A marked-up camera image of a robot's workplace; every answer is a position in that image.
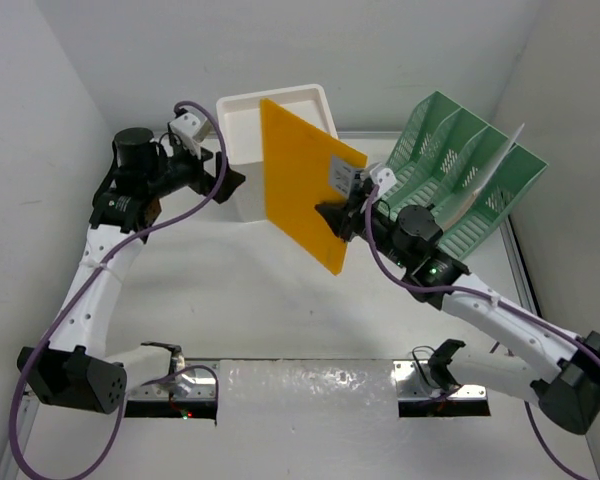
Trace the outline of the yellow plastic folder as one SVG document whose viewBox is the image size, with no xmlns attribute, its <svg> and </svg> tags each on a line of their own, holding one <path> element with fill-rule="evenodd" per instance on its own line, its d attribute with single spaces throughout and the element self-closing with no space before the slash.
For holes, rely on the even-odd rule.
<svg viewBox="0 0 600 480">
<path fill-rule="evenodd" d="M 261 114 L 289 127 L 281 139 L 264 145 L 265 213 L 267 219 L 304 248 L 330 273 L 343 267 L 347 244 L 334 236 L 314 207 L 345 202 L 367 156 L 310 124 L 294 127 L 296 117 L 269 100 Z"/>
</svg>

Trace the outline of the white drawer cabinet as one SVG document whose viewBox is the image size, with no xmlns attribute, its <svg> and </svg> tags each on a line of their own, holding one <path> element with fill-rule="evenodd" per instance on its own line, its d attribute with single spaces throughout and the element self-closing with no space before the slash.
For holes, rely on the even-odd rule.
<svg viewBox="0 0 600 480">
<path fill-rule="evenodd" d="M 324 88 L 319 84 L 264 90 L 225 96 L 217 100 L 216 113 L 224 136 L 229 165 L 244 175 L 245 182 L 231 196 L 236 220 L 262 221 L 265 214 L 264 145 L 291 131 L 280 127 L 279 119 L 261 114 L 261 101 L 269 100 L 294 115 L 294 127 L 310 124 L 337 136 Z"/>
</svg>

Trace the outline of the clear document sleeve with papers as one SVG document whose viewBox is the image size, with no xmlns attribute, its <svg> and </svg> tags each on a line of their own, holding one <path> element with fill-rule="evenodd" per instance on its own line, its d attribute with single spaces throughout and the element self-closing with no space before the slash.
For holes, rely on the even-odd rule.
<svg viewBox="0 0 600 480">
<path fill-rule="evenodd" d="M 475 176 L 458 193 L 454 194 L 450 201 L 440 210 L 437 221 L 443 231 L 448 231 L 469 211 L 496 173 L 500 164 L 513 149 L 524 127 L 525 124 L 522 123 L 487 160 L 486 164 L 478 169 Z"/>
</svg>

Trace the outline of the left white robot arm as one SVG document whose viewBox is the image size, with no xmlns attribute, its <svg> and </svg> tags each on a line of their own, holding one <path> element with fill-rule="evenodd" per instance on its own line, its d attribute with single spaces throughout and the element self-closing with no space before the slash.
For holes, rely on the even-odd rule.
<svg viewBox="0 0 600 480">
<path fill-rule="evenodd" d="M 170 374 L 176 350 L 166 344 L 106 359 L 122 284 L 150 234 L 226 202 L 245 178 L 230 168 L 226 150 L 213 153 L 180 127 L 169 127 L 167 138 L 162 143 L 143 127 L 114 136 L 67 297 L 40 343 L 17 359 L 17 398 L 31 389 L 46 405 L 110 414 L 128 391 Z"/>
</svg>

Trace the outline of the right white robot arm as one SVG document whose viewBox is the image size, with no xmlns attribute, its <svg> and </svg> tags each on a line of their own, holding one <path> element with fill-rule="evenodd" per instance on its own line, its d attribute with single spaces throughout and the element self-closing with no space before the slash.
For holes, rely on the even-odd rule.
<svg viewBox="0 0 600 480">
<path fill-rule="evenodd" d="M 501 297 L 438 245 L 442 230 L 431 211 L 403 208 L 396 219 L 361 203 L 323 202 L 317 213 L 336 237 L 366 240 L 376 259 L 403 268 L 397 285 L 417 301 L 466 321 L 513 351 L 489 361 L 465 342 L 448 339 L 428 360 L 428 375 L 447 391 L 477 382 L 537 406 L 562 429 L 583 435 L 600 413 L 600 333 L 560 329 Z"/>
</svg>

